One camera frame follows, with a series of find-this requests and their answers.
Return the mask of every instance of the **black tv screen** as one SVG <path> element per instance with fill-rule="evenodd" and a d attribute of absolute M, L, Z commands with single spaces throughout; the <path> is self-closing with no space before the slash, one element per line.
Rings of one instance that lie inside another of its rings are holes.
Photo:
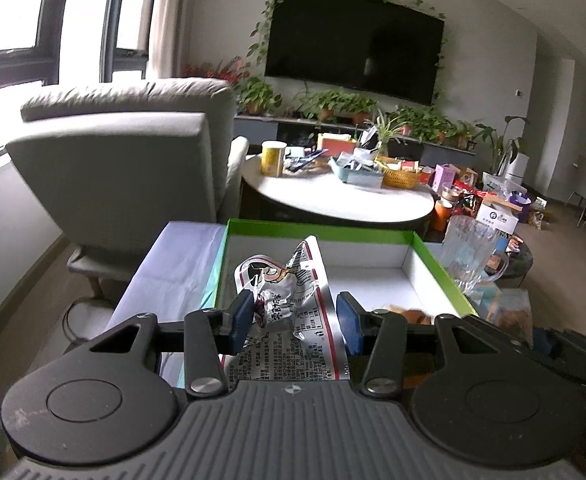
<path fill-rule="evenodd" d="M 265 75 L 430 105 L 443 29 L 442 20 L 381 0 L 283 0 Z"/>

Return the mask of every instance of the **chair armrest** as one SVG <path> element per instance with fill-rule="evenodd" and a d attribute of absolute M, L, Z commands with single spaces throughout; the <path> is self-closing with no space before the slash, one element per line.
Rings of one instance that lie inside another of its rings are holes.
<path fill-rule="evenodd" d="M 240 183 L 242 182 L 242 165 L 249 150 L 246 137 L 237 137 L 231 142 L 228 154 L 227 187 L 222 204 L 217 210 L 217 221 L 226 224 L 229 218 L 237 218 L 240 212 Z"/>

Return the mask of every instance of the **blue gripper pad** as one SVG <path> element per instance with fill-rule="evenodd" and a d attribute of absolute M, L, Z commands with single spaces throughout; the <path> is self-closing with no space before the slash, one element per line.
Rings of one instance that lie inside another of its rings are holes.
<path fill-rule="evenodd" d="M 337 295 L 335 309 L 349 354 L 362 355 L 364 336 L 362 336 L 359 316 L 353 306 L 342 296 L 342 293 Z"/>
<path fill-rule="evenodd" d="M 239 354 L 244 346 L 244 341 L 246 341 L 246 336 L 253 323 L 254 307 L 255 300 L 250 290 L 242 290 L 229 307 L 229 310 L 237 309 L 233 316 L 233 330 L 228 335 L 231 355 Z"/>

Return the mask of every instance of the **clear glass mug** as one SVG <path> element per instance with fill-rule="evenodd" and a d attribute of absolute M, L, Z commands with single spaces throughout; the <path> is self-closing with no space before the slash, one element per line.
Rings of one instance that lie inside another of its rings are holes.
<path fill-rule="evenodd" d="M 478 282 L 494 282 L 508 267 L 508 256 L 502 256 L 502 269 L 492 276 L 482 276 L 484 267 L 500 237 L 497 229 L 468 216 L 453 216 L 448 222 L 439 262 L 455 285 L 468 294 Z"/>

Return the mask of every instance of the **ridged gray plastic panel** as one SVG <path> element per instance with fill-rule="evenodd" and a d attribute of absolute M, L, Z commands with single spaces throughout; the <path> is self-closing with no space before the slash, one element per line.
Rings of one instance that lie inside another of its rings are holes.
<path fill-rule="evenodd" d="M 393 402 L 348 381 L 242 381 L 226 397 L 189 406 L 146 452 L 78 471 L 23 460 L 11 480 L 583 479 L 568 462 L 505 472 L 461 462 L 428 442 Z"/>

